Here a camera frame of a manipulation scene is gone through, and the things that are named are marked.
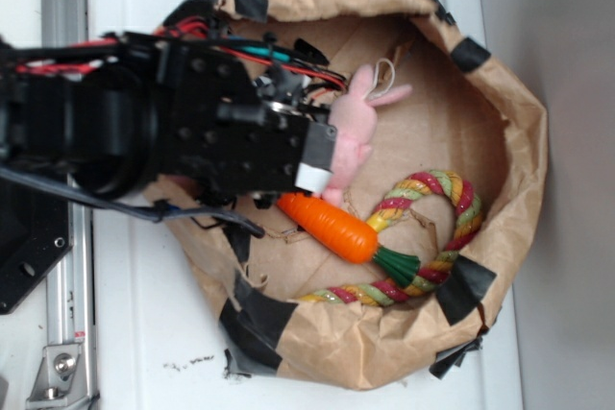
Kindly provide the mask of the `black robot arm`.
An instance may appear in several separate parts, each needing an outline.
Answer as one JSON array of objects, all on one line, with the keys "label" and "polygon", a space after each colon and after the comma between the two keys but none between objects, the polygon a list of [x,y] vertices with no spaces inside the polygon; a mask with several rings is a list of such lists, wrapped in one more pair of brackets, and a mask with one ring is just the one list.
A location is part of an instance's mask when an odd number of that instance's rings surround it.
[{"label": "black robot arm", "polygon": [[65,48],[1,50],[1,162],[67,174],[117,199],[160,175],[218,196],[321,193],[336,130],[308,103],[328,74],[239,38],[126,33]]}]

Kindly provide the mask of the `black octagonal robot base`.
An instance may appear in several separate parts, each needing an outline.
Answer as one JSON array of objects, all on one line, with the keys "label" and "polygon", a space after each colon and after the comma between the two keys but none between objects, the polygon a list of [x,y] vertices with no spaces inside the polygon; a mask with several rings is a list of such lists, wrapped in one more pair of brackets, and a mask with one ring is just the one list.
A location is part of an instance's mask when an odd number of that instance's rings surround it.
[{"label": "black octagonal robot base", "polygon": [[71,249],[69,204],[1,181],[1,313],[30,295]]}]

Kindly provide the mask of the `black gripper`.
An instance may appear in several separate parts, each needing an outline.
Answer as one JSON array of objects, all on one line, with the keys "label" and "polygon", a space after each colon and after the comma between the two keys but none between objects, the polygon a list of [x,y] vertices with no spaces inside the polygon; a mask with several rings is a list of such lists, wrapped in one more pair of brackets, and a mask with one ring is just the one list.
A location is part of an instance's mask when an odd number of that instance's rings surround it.
[{"label": "black gripper", "polygon": [[337,130],[261,99],[244,64],[204,41],[157,37],[157,175],[200,181],[222,195],[323,192]]}]

